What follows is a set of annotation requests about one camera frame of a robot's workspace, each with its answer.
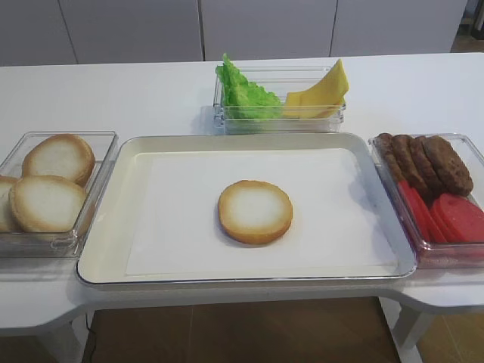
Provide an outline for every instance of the white cabinet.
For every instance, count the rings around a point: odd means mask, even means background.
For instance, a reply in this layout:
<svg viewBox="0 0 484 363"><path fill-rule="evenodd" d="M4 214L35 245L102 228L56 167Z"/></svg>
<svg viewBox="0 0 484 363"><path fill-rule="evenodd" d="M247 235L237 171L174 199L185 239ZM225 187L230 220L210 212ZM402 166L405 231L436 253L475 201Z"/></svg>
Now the white cabinet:
<svg viewBox="0 0 484 363"><path fill-rule="evenodd" d="M451 50L467 0L339 0L332 57Z"/></svg>
<svg viewBox="0 0 484 363"><path fill-rule="evenodd" d="M0 66L75 62L57 0L0 1Z"/></svg>
<svg viewBox="0 0 484 363"><path fill-rule="evenodd" d="M197 0L60 0L80 64L201 61Z"/></svg>
<svg viewBox="0 0 484 363"><path fill-rule="evenodd" d="M200 0L207 61L327 57L337 0Z"/></svg>

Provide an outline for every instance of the yellow cheese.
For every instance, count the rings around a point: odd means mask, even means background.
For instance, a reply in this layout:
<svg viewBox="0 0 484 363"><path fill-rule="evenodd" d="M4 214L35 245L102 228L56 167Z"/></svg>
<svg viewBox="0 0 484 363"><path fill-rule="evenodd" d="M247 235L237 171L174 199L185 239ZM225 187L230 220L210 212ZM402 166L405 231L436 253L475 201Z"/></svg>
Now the yellow cheese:
<svg viewBox="0 0 484 363"><path fill-rule="evenodd" d="M320 107L343 104L343 96L348 92L348 89L349 85L343 69L343 62L339 59L324 78L311 88L301 92L287 93L283 115L285 117L299 117L300 119L328 117L336 109L331 108L321 112ZM297 111L294 107L300 107L301 110Z"/></svg>
<svg viewBox="0 0 484 363"><path fill-rule="evenodd" d="M286 103L282 110L282 116L291 119L299 119L299 103L302 92L288 92Z"/></svg>

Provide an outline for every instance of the brown patty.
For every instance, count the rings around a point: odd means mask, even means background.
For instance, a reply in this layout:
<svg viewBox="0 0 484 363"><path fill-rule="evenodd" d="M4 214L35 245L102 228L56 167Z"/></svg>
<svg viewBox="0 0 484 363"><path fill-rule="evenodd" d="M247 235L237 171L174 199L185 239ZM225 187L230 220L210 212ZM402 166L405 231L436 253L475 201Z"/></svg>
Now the brown patty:
<svg viewBox="0 0 484 363"><path fill-rule="evenodd" d="M412 138L410 140L410 154L414 161L415 167L424 179L425 183L432 191L434 197L438 197L440 194L445 193L445 186L440 181L438 175L433 169L432 163L425 154L423 142L425 136L419 136L418 138Z"/></svg>
<svg viewBox="0 0 484 363"><path fill-rule="evenodd" d="M410 154L410 141L412 137L409 135L396 135L392 138L393 153L397 163L402 170L403 176L407 179L410 186L417 189L420 196L429 200L432 197L427 183L417 170L414 161Z"/></svg>
<svg viewBox="0 0 484 363"><path fill-rule="evenodd" d="M463 197L469 195L474 183L469 170L450 142L440 136L432 136L423 140L423 149L448 191Z"/></svg>
<svg viewBox="0 0 484 363"><path fill-rule="evenodd" d="M391 134L383 133L379 134L376 137L376 146L380 152L380 155L383 157L390 173L392 174L393 179L395 182L400 182L404 178L402 174L402 170L400 166L396 162L395 155L393 154L393 147L392 147L392 136Z"/></svg>

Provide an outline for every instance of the tomato slice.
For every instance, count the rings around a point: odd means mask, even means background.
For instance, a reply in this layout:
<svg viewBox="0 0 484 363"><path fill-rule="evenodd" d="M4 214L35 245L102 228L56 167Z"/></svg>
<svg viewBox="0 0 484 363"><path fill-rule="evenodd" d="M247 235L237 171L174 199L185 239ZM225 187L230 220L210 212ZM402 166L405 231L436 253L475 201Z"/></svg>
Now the tomato slice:
<svg viewBox="0 0 484 363"><path fill-rule="evenodd" d="M439 226L440 231L444 234L445 239L449 243L455 244L459 242L459 239L457 238L457 236L454 233L452 233L450 228L444 223L444 221L440 217L440 214L436 210L435 203L432 205L432 208L430 208L430 215L432 216L435 223Z"/></svg>
<svg viewBox="0 0 484 363"><path fill-rule="evenodd" d="M436 201L442 221L462 242L484 242L484 212L469 200L445 193Z"/></svg>
<svg viewBox="0 0 484 363"><path fill-rule="evenodd" d="M432 216L430 215L429 209L425 204L424 200L421 198L419 193L416 189L411 189L412 193L414 194L414 199L417 202L418 207L420 208L420 212L422 213L423 219L425 220L425 225L431 237L431 242L435 242L437 244L445 244L447 243L447 239L445 238L444 234L440 230L439 226L433 220Z"/></svg>
<svg viewBox="0 0 484 363"><path fill-rule="evenodd" d="M406 181L401 181L399 183L399 189L402 192L403 197L405 198L405 202L407 203L407 206L410 209L412 216L414 217L415 224L417 225L420 234L422 235L424 240L430 241L430 233L427 230L424 215L420 211L417 201L414 198L414 193L412 192L413 188L411 188Z"/></svg>

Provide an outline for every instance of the green lettuce leaf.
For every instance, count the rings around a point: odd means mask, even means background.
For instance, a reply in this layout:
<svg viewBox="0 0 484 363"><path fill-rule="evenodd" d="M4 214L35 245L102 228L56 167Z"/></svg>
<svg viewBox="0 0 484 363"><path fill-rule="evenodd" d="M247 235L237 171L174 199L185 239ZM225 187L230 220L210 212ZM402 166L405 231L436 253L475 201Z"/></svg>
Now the green lettuce leaf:
<svg viewBox="0 0 484 363"><path fill-rule="evenodd" d="M274 92L249 82L244 74L223 56L223 65L217 66L216 73L223 84L223 104L234 119L274 119L281 116L282 102Z"/></svg>

